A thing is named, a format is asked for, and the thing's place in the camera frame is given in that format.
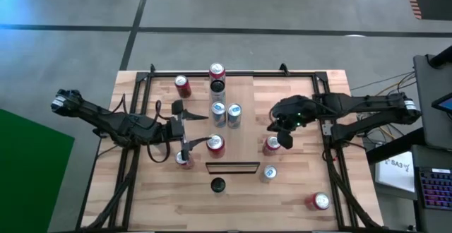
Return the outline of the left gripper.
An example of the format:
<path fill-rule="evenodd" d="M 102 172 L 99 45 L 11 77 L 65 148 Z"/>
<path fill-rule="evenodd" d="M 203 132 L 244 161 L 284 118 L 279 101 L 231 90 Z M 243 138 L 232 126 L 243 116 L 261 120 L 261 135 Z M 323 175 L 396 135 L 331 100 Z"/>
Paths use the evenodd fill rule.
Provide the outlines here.
<path fill-rule="evenodd" d="M 208 119 L 207 116 L 197 115 L 184 109 L 183 101 L 176 100 L 172 103 L 172 114 L 174 115 L 174 123 L 172 125 L 173 136 L 178 137 L 181 141 L 182 159 L 184 161 L 189 160 L 189 151 L 193 150 L 199 143 L 210 140 L 210 137 L 197 138 L 195 140 L 186 142 L 184 119 L 187 121 L 196 121 Z"/>

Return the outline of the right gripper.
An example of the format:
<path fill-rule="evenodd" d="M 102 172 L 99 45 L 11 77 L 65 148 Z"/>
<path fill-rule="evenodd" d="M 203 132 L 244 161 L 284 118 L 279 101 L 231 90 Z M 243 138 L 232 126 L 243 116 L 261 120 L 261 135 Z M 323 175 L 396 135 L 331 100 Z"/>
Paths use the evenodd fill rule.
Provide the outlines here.
<path fill-rule="evenodd" d="M 293 147 L 293 137 L 290 133 L 294 128 L 294 121 L 288 112 L 291 108 L 287 98 L 277 102 L 270 110 L 271 124 L 267 127 L 267 131 L 277 133 L 279 144 L 286 149 Z"/>

